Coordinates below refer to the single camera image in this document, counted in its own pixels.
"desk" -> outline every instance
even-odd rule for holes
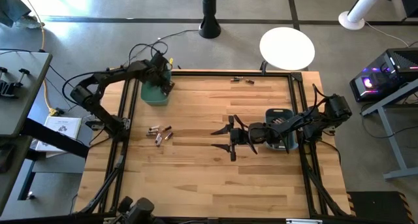
[[[303,72],[302,76],[308,104],[313,105],[312,84],[321,89],[319,73]],[[238,114],[244,123],[250,123],[264,121],[269,108],[291,108],[284,78],[251,77],[253,86],[245,81],[230,83],[230,79],[173,76],[176,85],[168,106],[149,106],[138,98],[120,200],[146,197],[155,204],[156,216],[309,217],[298,150],[288,155],[258,145],[255,155],[248,146],[237,146],[237,161],[231,162],[229,154],[210,146],[228,142],[228,135],[210,135],[225,126],[228,115]],[[119,82],[106,89],[102,105],[111,114],[118,112],[122,87]],[[154,138],[145,136],[154,125],[171,125],[174,132],[160,148]],[[101,135],[97,141],[106,137]],[[327,135],[323,139],[334,144]],[[90,149],[74,211],[81,210],[102,185],[110,144]],[[317,143],[317,156],[325,188],[350,213],[337,153]],[[313,195],[319,210],[316,191]]]

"white cylinder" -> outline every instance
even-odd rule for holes
[[[349,11],[347,19],[349,22],[359,22],[372,8],[377,0],[358,0],[353,9]]]

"wooden tabletop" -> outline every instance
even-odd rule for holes
[[[311,106],[312,84],[322,89],[319,73],[302,75]],[[227,152],[210,146],[228,143],[228,135],[210,135],[225,126],[228,115],[237,114],[250,124],[264,121],[269,108],[292,109],[286,78],[251,77],[254,85],[231,83],[230,79],[173,76],[176,85],[167,106],[150,106],[138,96],[120,200],[124,196],[133,200],[146,197],[155,204],[156,216],[309,217],[298,150],[286,154],[257,145],[259,154],[255,155],[248,146],[237,146],[237,160],[231,162]],[[123,82],[119,82],[106,89],[102,105],[111,114],[117,114],[122,88]],[[174,132],[160,148],[154,138],[146,137],[154,125],[171,125]],[[101,135],[96,141],[106,137]],[[324,135],[323,140],[334,145],[330,136]],[[74,211],[81,210],[102,185],[109,152],[110,142],[90,149]],[[325,188],[349,213],[337,153],[317,143],[317,156]],[[320,212],[315,189],[313,195]]]

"floor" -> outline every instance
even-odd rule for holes
[[[382,173],[396,170],[398,165],[389,141],[374,139],[361,127],[361,118],[357,114],[361,104],[354,101],[348,85],[358,72],[384,50],[403,47],[403,44],[369,27],[360,31],[348,31],[339,26],[339,13],[349,10],[356,0],[294,1],[296,10],[292,16],[289,0],[217,0],[217,18],[221,22],[222,34],[213,40],[202,39],[196,32],[171,37],[167,39],[170,47],[167,57],[173,57],[174,66],[179,65],[183,69],[258,69],[263,60],[259,52],[261,36],[273,27],[293,27],[296,18],[305,21],[299,25],[300,30],[311,38],[316,50],[309,70],[319,71],[325,93],[344,95],[354,113],[336,133],[336,145],[342,154],[347,190],[403,192],[417,218],[418,176],[390,182],[383,179]],[[196,29],[202,18],[201,0],[31,2],[46,23],[45,50],[54,56],[52,66],[65,78],[121,65],[134,44],[150,43],[158,37],[184,29]],[[392,2],[379,0],[366,19],[390,21],[390,25],[380,25],[377,28],[408,43],[417,41],[417,26],[394,25],[402,19],[394,8]],[[38,50],[41,35],[39,30],[1,26],[0,40],[0,48]],[[148,53],[144,53],[142,58],[149,58]],[[63,81],[52,70],[48,71],[47,78],[57,89],[61,89]],[[30,114],[39,122],[43,122],[47,115],[42,91],[43,88]],[[49,88],[48,96],[54,107],[69,109],[72,106],[54,88]],[[76,107],[68,115],[83,117],[87,112]],[[391,110],[389,117],[395,130],[414,125],[418,120],[414,110]],[[366,124],[369,129],[373,129],[375,135],[383,134],[379,120],[370,118]],[[396,136],[409,166],[418,166],[417,131],[412,129]],[[88,141],[89,131],[84,131],[83,137]],[[80,183],[82,165],[82,160],[71,155],[37,163],[35,167],[39,173],[31,188],[37,199],[16,201],[19,185],[22,184],[25,170],[30,166],[30,161],[26,161],[0,219],[68,214],[71,200]]]

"white pipe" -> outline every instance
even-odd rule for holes
[[[359,22],[366,13],[373,7],[377,0],[359,0],[354,5],[353,9],[348,13],[349,22]]]
[[[358,0],[350,11],[340,14],[338,21],[350,30],[360,30],[364,27],[364,16],[373,7],[377,0]]]

